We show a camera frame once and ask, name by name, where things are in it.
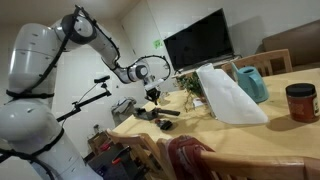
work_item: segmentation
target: jar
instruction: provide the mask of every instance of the jar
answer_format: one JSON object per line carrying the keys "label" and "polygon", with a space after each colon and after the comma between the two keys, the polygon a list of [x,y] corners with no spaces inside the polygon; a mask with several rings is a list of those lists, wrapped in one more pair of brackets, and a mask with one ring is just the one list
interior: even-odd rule
{"label": "jar", "polygon": [[315,122],[319,118],[316,88],[313,84],[298,83],[286,87],[291,118],[299,122]]}

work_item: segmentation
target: chair back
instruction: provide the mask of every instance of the chair back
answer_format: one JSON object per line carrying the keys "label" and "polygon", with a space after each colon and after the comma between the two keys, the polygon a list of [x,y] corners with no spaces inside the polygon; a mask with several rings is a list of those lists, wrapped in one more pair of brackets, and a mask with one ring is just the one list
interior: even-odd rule
{"label": "chair back", "polygon": [[[272,69],[272,61],[283,61],[285,72],[292,72],[291,59],[288,49],[275,50],[264,52],[260,54],[255,54],[239,60],[233,61],[233,63],[238,67],[242,68],[245,66],[254,66],[261,74],[261,76],[271,76],[274,74]],[[227,63],[221,66],[226,73],[232,71],[231,63]]]}
{"label": "chair back", "polygon": [[161,159],[159,148],[148,134],[125,135],[109,129],[106,133],[113,143],[121,143],[131,147],[132,156],[138,157],[150,169],[146,175],[147,179],[172,179],[170,177],[173,175],[170,174],[168,165]]}
{"label": "chair back", "polygon": [[[165,157],[166,140],[157,145]],[[215,180],[317,180],[320,160],[295,156],[244,156],[201,152],[201,160],[212,171]]]}

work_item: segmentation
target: television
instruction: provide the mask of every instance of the television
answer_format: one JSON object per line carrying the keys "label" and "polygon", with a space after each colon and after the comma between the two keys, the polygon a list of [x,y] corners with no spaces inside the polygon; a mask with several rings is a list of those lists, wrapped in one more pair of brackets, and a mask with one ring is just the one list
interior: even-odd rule
{"label": "television", "polygon": [[175,71],[234,56],[223,9],[166,38],[164,44]]}

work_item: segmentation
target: table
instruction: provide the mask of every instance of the table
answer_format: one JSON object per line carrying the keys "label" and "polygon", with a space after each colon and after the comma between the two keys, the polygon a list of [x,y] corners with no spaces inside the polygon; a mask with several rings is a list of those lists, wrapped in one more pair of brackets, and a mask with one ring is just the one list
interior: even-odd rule
{"label": "table", "polygon": [[[163,109],[177,110],[178,117],[166,115],[174,125],[170,131],[161,131],[153,121],[133,116],[114,129],[118,133],[147,133],[157,141],[187,134],[199,139],[220,153],[239,155],[296,155],[320,158],[320,121],[307,124],[290,119],[285,87],[299,82],[313,83],[320,93],[320,69],[297,71],[263,78],[270,93],[267,101],[259,104],[270,122],[261,125],[230,125],[214,119],[207,106],[186,113],[184,91],[170,92]],[[152,103],[144,106],[155,107]]]}

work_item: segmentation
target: blue watering can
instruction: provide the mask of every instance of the blue watering can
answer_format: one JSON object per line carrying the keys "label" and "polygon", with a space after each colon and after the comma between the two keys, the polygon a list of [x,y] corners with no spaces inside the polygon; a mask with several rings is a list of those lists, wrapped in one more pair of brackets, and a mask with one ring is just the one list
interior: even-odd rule
{"label": "blue watering can", "polygon": [[252,66],[238,69],[231,63],[233,75],[238,81],[238,85],[246,92],[254,102],[260,103],[269,98],[269,93],[258,70]]}

